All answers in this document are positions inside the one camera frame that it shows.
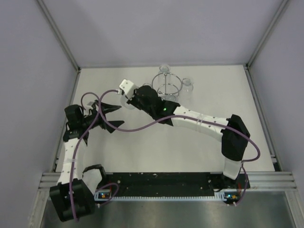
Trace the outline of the clear ribbed wine glass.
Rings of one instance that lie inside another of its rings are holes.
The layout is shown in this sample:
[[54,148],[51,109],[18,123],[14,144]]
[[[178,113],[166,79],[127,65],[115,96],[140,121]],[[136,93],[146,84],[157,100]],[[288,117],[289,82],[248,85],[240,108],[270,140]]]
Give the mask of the clear ribbed wine glass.
[[191,77],[185,77],[182,79],[182,88],[180,91],[180,99],[187,100],[192,97],[192,92],[194,90],[194,80]]

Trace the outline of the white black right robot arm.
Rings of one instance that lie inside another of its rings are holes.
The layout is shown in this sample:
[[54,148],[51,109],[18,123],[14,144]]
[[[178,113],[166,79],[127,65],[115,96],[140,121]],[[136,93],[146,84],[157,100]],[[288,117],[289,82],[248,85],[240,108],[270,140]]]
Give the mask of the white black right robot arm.
[[239,182],[241,161],[248,144],[250,133],[238,115],[218,118],[187,109],[177,102],[163,100],[148,85],[121,87],[127,104],[147,113],[153,120],[173,127],[184,127],[211,136],[221,143],[225,157],[222,183],[233,188]]

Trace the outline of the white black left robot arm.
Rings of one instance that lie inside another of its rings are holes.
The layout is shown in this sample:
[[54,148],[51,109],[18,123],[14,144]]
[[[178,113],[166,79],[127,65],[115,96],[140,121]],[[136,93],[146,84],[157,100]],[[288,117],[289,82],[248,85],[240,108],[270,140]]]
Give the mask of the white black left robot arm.
[[65,108],[67,118],[63,135],[65,156],[60,177],[49,190],[51,201],[62,222],[78,220],[95,211],[94,194],[97,188],[107,185],[108,177],[101,164],[86,165],[89,130],[100,127],[113,133],[123,121],[107,125],[99,115],[99,102],[89,102],[85,107],[73,104]]

